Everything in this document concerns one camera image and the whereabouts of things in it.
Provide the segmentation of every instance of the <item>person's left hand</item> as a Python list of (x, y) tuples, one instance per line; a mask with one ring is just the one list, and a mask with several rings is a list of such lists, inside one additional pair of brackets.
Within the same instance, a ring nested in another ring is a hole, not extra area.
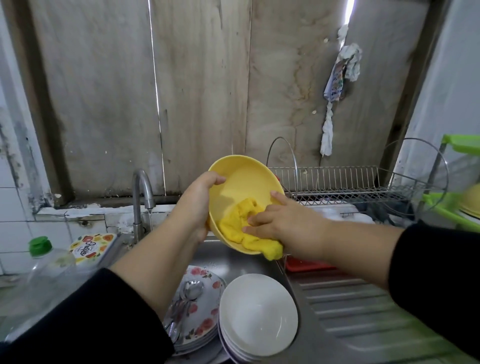
[(208, 190), (214, 184), (222, 184), (227, 179), (216, 172), (205, 172), (187, 188), (171, 213), (171, 217), (185, 224), (191, 236), (202, 242), (205, 240), (208, 228)]

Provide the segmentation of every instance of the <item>faucet spout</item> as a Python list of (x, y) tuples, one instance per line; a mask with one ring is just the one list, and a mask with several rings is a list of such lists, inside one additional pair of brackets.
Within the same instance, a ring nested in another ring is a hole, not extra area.
[(153, 199), (152, 185), (148, 175), (143, 169), (137, 169), (133, 173), (132, 194), (133, 194), (133, 237), (137, 244), (144, 237), (142, 226), (142, 215), (140, 211), (140, 189), (144, 193), (145, 208), (151, 212), (156, 206)]

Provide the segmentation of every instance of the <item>yellow cloth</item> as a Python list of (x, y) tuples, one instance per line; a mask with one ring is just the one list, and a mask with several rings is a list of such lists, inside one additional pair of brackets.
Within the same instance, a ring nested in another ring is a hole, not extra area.
[(253, 198), (246, 198), (236, 204), (232, 211), (218, 222), (218, 227), (228, 240), (242, 244), (245, 249), (262, 252), (268, 260), (280, 259), (283, 255), (283, 246), (270, 239), (260, 239), (244, 233), (241, 228), (248, 226), (247, 219), (263, 212), (265, 208), (259, 206)]

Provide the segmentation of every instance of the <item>person's right hand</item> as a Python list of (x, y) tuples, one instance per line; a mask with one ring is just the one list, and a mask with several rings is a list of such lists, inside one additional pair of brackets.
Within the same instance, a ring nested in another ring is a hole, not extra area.
[(311, 208), (295, 202), (277, 191), (272, 197), (282, 205), (268, 205), (248, 219), (251, 226), (243, 232), (263, 239), (280, 241), (287, 253), (296, 258), (322, 259), (324, 242), (331, 221)]

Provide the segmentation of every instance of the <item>black sleeve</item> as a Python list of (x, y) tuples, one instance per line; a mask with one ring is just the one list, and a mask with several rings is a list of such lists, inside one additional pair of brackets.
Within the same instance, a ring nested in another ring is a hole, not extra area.
[(101, 269), (10, 344), (0, 362), (32, 356), (56, 361), (63, 353), (87, 361), (106, 357), (163, 363), (173, 352), (153, 309), (115, 273)]
[(480, 359), (480, 234), (416, 224), (398, 240), (388, 285), (393, 300)]

